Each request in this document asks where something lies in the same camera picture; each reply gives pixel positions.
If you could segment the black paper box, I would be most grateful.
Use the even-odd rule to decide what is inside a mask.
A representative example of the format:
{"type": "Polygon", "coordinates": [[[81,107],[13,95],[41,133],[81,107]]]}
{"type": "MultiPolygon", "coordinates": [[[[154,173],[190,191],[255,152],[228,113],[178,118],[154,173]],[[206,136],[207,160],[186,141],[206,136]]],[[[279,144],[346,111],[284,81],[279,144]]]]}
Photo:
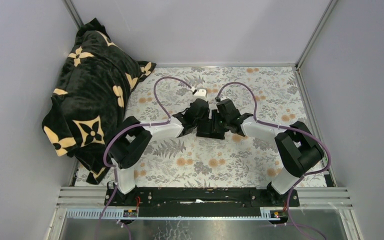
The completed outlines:
{"type": "Polygon", "coordinates": [[[209,139],[225,139],[225,128],[221,114],[216,110],[211,110],[211,118],[201,120],[197,125],[196,136],[209,139]]]}

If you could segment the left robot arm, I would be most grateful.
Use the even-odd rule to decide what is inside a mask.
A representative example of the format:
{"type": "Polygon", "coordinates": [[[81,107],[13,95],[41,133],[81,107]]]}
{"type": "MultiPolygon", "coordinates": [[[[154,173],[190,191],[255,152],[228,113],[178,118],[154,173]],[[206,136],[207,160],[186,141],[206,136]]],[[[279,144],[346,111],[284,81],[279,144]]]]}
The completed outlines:
{"type": "Polygon", "coordinates": [[[141,122],[130,116],[105,138],[103,161],[115,169],[115,197],[122,205],[128,206],[135,200],[135,165],[149,143],[189,135],[199,121],[209,116],[209,110],[208,102],[198,98],[166,122],[141,122]]]}

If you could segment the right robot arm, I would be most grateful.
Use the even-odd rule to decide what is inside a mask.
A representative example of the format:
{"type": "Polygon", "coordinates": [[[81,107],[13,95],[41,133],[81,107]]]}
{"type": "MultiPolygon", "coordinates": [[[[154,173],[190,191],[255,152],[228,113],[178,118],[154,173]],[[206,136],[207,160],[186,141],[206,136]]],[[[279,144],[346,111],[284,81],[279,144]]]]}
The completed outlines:
{"type": "Polygon", "coordinates": [[[280,126],[255,119],[251,113],[241,114],[229,98],[217,101],[220,120],[216,123],[225,131],[242,137],[269,142],[277,148],[283,168],[267,186],[267,201],[273,206],[281,205],[287,199],[287,192],[305,173],[325,156],[325,153],[311,134],[307,125],[297,121],[290,126],[280,126]]]}

